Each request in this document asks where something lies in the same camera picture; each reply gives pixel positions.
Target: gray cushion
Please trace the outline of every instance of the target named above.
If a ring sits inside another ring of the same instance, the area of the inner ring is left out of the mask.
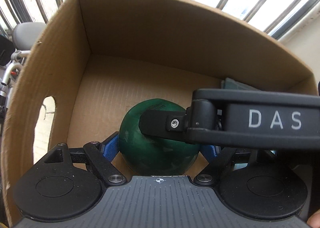
[[[13,30],[12,42],[17,50],[30,50],[44,30],[43,22],[24,22],[17,24]]]

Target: screw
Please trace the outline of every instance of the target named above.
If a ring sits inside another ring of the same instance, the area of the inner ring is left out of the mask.
[[[197,176],[197,180],[200,182],[210,182],[212,180],[212,176],[208,174],[200,174]]]
[[[178,127],[178,125],[179,125],[179,121],[177,120],[177,119],[173,119],[172,121],[171,121],[171,127],[172,128],[177,128]]]
[[[124,181],[124,176],[123,175],[111,175],[108,177],[108,180],[111,182],[111,183],[119,183],[121,181]]]

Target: green sphere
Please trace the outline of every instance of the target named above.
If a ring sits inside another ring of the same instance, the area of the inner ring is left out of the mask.
[[[200,146],[143,135],[139,120],[147,109],[185,111],[163,99],[150,99],[132,107],[119,131],[119,150],[124,161],[138,175],[182,175],[196,160]]]

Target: white lettering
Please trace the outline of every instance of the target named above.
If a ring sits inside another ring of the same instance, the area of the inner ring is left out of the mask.
[[[281,118],[280,118],[280,115],[279,115],[278,111],[276,111],[275,115],[273,116],[273,120],[272,120],[272,123],[270,125],[270,129],[272,129],[274,125],[280,125],[280,128],[283,129],[283,125],[282,125]]]
[[[293,120],[294,122],[297,122],[299,125],[298,125],[298,126],[294,126],[294,125],[292,124],[292,125],[291,125],[291,128],[294,129],[294,130],[299,130],[299,129],[301,128],[301,121],[300,121],[299,119],[295,118],[295,117],[294,117],[295,115],[300,116],[301,113],[299,113],[299,112],[293,112],[292,115],[291,115],[292,120]]]
[[[258,123],[252,124],[252,114],[258,114]],[[261,113],[258,110],[250,109],[249,110],[249,128],[257,128],[261,125]]]

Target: gray ribbed plate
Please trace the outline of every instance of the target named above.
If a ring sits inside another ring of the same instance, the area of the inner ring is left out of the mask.
[[[264,222],[246,219],[225,207],[211,188],[191,184],[186,176],[134,176],[107,189],[97,205],[71,220],[41,223],[22,219],[16,228],[300,228],[298,217]]]

